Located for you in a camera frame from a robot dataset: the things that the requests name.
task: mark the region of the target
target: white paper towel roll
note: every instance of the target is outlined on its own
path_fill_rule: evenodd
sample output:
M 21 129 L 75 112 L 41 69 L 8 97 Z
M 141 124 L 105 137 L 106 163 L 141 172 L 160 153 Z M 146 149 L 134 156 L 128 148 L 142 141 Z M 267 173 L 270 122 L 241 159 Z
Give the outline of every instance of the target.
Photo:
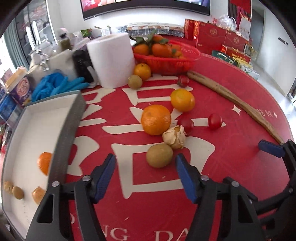
M 118 88 L 128 83 L 135 67 L 128 33 L 111 34 L 86 45 L 102 87 Z

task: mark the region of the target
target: plaid cloth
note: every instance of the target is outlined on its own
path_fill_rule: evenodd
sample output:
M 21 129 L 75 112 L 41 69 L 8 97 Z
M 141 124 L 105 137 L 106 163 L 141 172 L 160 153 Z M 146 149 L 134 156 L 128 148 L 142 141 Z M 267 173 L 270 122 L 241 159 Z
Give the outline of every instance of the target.
M 168 23 L 130 23 L 118 29 L 119 33 L 128 33 L 132 37 L 148 36 L 156 29 L 155 34 L 167 34 L 184 37 L 184 27 Z

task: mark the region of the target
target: red tomato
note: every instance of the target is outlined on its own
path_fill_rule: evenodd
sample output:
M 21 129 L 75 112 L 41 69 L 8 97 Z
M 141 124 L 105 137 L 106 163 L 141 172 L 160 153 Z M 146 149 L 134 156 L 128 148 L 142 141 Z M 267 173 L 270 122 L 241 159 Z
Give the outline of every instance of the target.
M 178 79 L 177 84 L 182 88 L 185 88 L 189 85 L 189 78 L 187 76 L 181 75 Z
M 178 120 L 177 125 L 183 126 L 187 135 L 189 135 L 194 127 L 194 123 L 190 118 L 181 118 Z
M 209 116 L 207 123 L 212 130 L 218 129 L 222 126 L 222 117 L 216 113 L 213 113 Z

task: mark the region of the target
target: tile floor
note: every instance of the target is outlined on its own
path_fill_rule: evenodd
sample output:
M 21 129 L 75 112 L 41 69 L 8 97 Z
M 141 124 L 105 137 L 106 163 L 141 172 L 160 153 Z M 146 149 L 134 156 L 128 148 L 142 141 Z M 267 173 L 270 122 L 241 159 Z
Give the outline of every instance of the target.
M 275 81 L 266 74 L 262 68 L 253 64 L 254 70 L 260 74 L 258 82 L 262 84 L 270 94 L 275 98 L 275 100 L 279 103 L 283 112 L 285 113 L 292 130 L 293 137 L 296 138 L 296 103 L 293 105 L 293 102 L 290 98 L 285 97 L 281 91 L 279 86 L 275 83 Z

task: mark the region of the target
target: television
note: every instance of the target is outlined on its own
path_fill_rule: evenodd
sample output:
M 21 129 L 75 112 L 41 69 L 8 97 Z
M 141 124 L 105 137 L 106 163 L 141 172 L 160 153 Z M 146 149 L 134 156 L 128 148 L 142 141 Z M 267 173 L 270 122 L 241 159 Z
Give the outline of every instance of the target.
M 80 0 L 83 18 L 89 19 L 117 10 L 164 7 L 210 15 L 210 0 Z

